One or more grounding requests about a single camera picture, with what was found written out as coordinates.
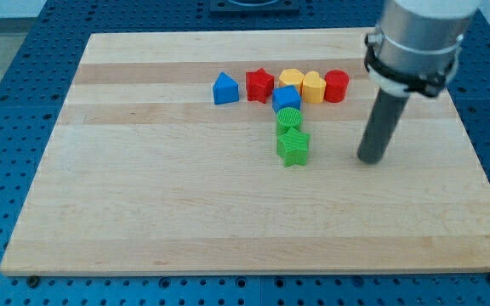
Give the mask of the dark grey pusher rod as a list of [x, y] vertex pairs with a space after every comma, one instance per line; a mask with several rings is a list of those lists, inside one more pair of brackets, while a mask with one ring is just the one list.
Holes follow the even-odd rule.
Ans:
[[395, 96], [380, 89], [357, 149], [357, 157], [367, 164], [377, 164], [385, 154], [409, 96]]

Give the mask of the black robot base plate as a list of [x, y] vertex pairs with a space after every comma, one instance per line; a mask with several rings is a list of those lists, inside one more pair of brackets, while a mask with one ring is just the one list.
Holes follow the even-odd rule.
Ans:
[[299, 0], [209, 0], [210, 14], [298, 13]]

